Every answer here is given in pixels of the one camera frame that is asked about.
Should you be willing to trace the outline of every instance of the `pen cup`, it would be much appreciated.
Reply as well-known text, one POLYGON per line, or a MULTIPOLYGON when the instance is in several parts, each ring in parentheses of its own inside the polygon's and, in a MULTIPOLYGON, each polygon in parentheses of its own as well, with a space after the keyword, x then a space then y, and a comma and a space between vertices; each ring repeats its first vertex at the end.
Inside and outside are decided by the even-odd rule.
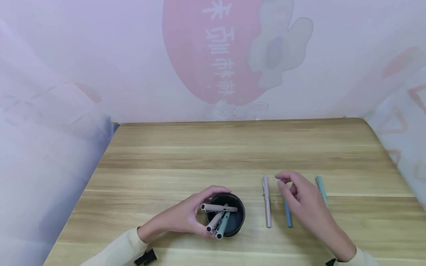
MULTIPOLYGON (((238 209, 237 212, 230 213, 228 224, 223 234, 224 237, 232 237, 236 235, 240 231, 245 219, 245 210, 242 201, 232 193, 220 193, 211 198, 209 204, 228 204, 229 207, 236 207, 238 209)), ((206 213, 207 222, 209 223, 215 215, 215 212, 206 213)))

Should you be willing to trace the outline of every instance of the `wooden table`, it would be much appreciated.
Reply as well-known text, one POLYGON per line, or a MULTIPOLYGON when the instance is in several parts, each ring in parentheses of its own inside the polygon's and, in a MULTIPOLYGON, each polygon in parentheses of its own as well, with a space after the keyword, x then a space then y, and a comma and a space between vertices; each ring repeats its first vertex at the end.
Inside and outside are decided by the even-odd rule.
POLYGON ((212 184, 243 201, 241 231, 223 240, 164 234, 150 245, 155 265, 324 265, 332 256, 323 245, 295 218, 286 225, 272 178, 283 169, 312 182, 321 174, 336 221, 381 265, 426 264, 426 213, 368 125, 346 118, 122 125, 46 265, 78 265, 212 184), (271 177, 270 229, 263 175, 271 177))

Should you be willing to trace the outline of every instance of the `wall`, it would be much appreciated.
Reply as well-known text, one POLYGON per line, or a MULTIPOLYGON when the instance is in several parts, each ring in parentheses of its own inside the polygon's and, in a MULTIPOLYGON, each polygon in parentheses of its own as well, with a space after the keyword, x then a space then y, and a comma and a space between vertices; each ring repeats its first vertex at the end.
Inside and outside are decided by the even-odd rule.
POLYGON ((425 65, 422 0, 9 1, 119 122, 362 116, 425 65))

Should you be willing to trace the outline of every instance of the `mint green pen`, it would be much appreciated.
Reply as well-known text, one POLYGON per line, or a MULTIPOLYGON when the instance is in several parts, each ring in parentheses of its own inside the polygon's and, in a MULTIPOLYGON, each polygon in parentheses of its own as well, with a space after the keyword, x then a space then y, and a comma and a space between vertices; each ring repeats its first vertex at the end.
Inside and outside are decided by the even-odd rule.
POLYGON ((322 199, 324 200, 325 205, 328 208, 328 198, 327 198, 327 193, 325 192, 324 183, 322 182, 322 176, 317 175, 317 177, 315 178, 315 182, 317 183, 317 187, 319 191, 321 192, 322 199))
POLYGON ((229 220, 230 214, 231 214, 230 212, 226 212, 225 215, 223 216, 222 220, 220 221, 219 228, 217 229, 217 232, 216 232, 216 238, 217 239, 222 239, 223 234, 225 233, 226 226, 228 225, 228 220, 229 220))

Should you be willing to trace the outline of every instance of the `pink pen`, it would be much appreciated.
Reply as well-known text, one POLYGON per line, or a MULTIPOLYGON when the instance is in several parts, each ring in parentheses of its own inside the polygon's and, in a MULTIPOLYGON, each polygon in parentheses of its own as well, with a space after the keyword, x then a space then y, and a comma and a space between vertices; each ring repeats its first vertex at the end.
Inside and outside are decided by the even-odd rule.
POLYGON ((269 199, 269 181, 267 176, 264 176, 262 178, 262 185, 263 185, 263 196, 265 197, 266 227, 270 228, 272 227, 271 202, 269 199))

